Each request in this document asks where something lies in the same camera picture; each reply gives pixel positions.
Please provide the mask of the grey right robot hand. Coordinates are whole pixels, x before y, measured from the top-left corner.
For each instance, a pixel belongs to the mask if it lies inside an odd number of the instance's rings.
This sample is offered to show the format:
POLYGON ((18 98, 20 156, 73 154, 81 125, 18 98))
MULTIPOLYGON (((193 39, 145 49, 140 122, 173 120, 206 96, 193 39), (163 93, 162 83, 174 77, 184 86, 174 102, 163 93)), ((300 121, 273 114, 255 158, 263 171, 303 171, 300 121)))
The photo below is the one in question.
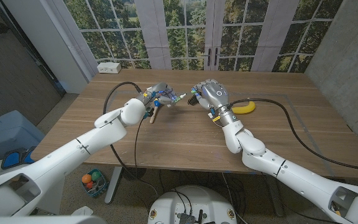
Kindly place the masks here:
POLYGON ((195 85, 195 98, 198 103, 211 115, 214 122, 219 122, 222 127, 237 121, 231 106, 229 105, 229 94, 223 84, 214 79, 208 79, 195 85))

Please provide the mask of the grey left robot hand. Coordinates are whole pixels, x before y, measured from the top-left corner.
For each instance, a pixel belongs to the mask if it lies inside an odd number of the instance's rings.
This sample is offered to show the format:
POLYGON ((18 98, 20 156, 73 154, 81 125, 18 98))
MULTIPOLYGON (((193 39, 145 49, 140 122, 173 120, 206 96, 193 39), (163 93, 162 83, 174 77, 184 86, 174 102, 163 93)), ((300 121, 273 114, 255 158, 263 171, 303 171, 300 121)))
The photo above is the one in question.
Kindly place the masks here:
POLYGON ((154 109, 155 101, 160 105, 175 105, 178 96, 170 85, 160 82, 148 87, 136 98, 143 102, 147 111, 150 111, 154 109))

